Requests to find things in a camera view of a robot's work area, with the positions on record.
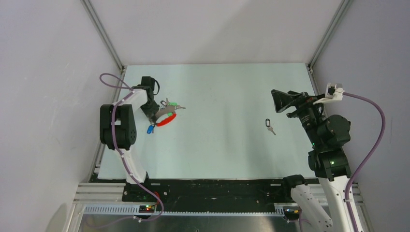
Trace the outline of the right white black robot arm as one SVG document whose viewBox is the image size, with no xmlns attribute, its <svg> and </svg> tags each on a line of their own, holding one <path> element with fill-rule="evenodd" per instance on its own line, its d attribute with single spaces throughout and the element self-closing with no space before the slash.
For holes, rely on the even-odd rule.
<svg viewBox="0 0 410 232">
<path fill-rule="evenodd" d="M 281 188 L 281 196 L 287 202 L 295 201 L 319 232 L 363 231 L 353 199 L 351 169 L 342 149 L 351 139 L 351 123 L 340 115 L 323 116 L 324 104 L 342 100 L 343 93 L 344 89 L 336 86 L 328 87 L 325 94 L 317 96 L 306 92 L 271 90 L 277 113 L 295 107 L 287 117 L 300 120 L 312 144 L 308 165 L 324 191 L 330 214 L 313 196 L 301 175 L 283 179 L 285 185 Z"/>
</svg>

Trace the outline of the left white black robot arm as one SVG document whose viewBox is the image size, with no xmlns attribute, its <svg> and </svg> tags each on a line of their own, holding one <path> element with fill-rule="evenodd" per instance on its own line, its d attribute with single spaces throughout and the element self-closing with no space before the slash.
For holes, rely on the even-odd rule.
<svg viewBox="0 0 410 232">
<path fill-rule="evenodd" d="M 154 96 L 159 93 L 160 85 L 153 77 L 143 76 L 140 84 L 131 87 L 110 73 L 102 73 L 100 81 L 106 86 L 128 92 L 118 101 L 100 107 L 100 141 L 117 152 L 127 182 L 138 184 L 134 195 L 141 201 L 148 201 L 153 195 L 153 188 L 143 183 L 147 172 L 140 161 L 132 158 L 132 146 L 138 137 L 134 112 L 141 109 L 148 119 L 155 118 L 160 107 Z"/>
</svg>

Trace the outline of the red handled metal key holder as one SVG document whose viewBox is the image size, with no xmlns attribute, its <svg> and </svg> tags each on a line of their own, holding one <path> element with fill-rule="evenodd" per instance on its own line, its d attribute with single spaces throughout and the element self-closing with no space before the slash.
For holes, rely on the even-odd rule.
<svg viewBox="0 0 410 232">
<path fill-rule="evenodd" d="M 169 123 L 171 123 L 174 119 L 176 119 L 176 109 L 175 106 L 165 106 L 161 107 L 159 111 L 155 114 L 150 122 L 151 124 L 155 125 L 156 127 L 162 127 Z"/>
</svg>

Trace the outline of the blue key tag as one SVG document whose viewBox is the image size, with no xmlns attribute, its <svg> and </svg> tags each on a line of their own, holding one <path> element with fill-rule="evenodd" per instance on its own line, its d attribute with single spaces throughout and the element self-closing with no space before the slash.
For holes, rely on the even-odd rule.
<svg viewBox="0 0 410 232">
<path fill-rule="evenodd" d="M 155 128 L 155 125 L 149 125 L 149 127 L 148 127 L 148 129 L 147 129 L 147 134 L 152 134 L 153 132 L 154 132 L 154 128 Z"/>
</svg>

